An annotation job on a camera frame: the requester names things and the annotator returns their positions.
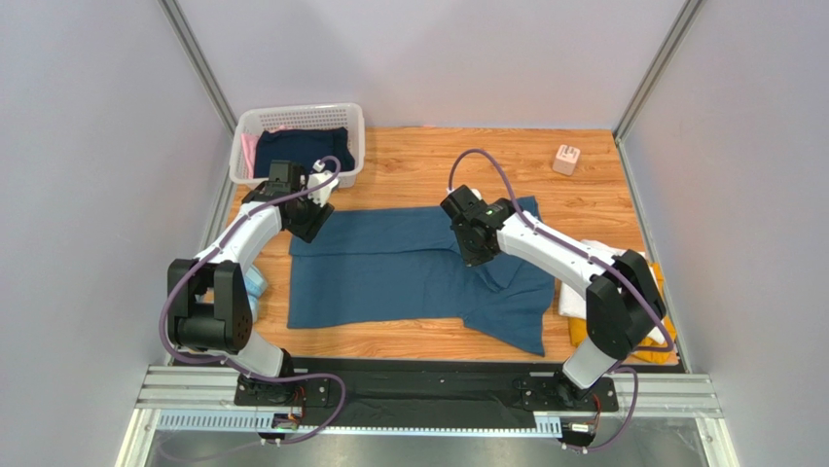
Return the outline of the teal blue t shirt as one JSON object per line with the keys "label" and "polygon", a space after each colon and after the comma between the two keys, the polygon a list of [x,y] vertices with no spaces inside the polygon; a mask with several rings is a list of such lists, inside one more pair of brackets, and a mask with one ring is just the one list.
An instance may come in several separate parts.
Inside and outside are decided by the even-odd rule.
{"label": "teal blue t shirt", "polygon": [[290,329],[459,318],[468,328],[542,356],[555,279],[500,254],[468,267],[437,207],[341,211],[310,243],[293,239]]}

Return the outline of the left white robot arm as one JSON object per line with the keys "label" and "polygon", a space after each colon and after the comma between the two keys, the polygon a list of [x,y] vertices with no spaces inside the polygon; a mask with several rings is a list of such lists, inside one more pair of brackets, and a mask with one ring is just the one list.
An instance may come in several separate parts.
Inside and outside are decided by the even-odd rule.
{"label": "left white robot arm", "polygon": [[305,243],[317,237],[335,211],[329,198],[340,169],[333,156],[311,170],[273,162],[269,177],[248,193],[232,223],[208,247],[170,264],[159,333],[175,360],[222,364],[251,380],[295,389],[301,377],[289,354],[254,329],[245,275],[278,234],[288,232]]}

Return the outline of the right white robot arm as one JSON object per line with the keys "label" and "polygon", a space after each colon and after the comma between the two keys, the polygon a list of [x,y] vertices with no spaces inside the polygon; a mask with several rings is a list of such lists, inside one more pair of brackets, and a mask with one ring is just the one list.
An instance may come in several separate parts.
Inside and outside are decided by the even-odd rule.
{"label": "right white robot arm", "polygon": [[514,199],[482,200],[467,186],[441,207],[464,263],[479,266],[506,254],[529,262],[570,287],[586,303],[587,336],[554,376],[559,402],[587,401],[597,382],[663,330],[666,307],[650,266],[638,252],[597,251],[521,209]]}

